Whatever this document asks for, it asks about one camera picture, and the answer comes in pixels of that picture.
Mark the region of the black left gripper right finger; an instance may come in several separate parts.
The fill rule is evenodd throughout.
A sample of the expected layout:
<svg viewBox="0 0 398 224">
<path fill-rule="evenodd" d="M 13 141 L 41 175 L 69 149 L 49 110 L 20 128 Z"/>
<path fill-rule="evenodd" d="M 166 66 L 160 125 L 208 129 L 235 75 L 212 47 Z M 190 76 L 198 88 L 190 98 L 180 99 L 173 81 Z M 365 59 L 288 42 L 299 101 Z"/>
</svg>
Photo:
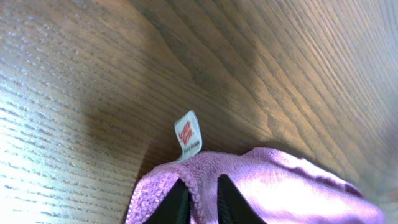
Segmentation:
<svg viewBox="0 0 398 224">
<path fill-rule="evenodd" d="M 217 180 L 217 213 L 219 224 L 266 224 L 226 174 Z"/>
</svg>

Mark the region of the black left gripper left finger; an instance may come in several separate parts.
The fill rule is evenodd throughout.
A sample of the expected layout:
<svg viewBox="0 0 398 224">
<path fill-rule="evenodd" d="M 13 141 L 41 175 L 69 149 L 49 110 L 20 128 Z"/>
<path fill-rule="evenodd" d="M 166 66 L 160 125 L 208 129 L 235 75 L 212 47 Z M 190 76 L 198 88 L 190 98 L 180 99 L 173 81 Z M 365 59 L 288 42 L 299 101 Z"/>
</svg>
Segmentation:
<svg viewBox="0 0 398 224">
<path fill-rule="evenodd" d="M 190 193 L 181 179 L 178 179 L 155 212 L 144 224 L 189 224 Z"/>
</svg>

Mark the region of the purple microfiber cloth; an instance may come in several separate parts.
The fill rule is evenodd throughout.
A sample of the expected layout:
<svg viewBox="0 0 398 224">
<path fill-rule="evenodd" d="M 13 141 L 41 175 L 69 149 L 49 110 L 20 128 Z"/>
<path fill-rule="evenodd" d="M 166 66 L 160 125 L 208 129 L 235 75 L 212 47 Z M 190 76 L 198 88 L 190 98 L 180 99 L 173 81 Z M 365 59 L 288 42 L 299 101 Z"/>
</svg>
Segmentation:
<svg viewBox="0 0 398 224">
<path fill-rule="evenodd" d="M 383 223 L 383 212 L 352 184 L 286 152 L 256 147 L 242 154 L 202 151 L 197 117 L 174 124 L 181 156 L 137 183 L 127 223 L 144 223 L 178 179 L 190 193 L 190 223 L 218 223 L 217 180 L 226 174 L 265 223 Z"/>
</svg>

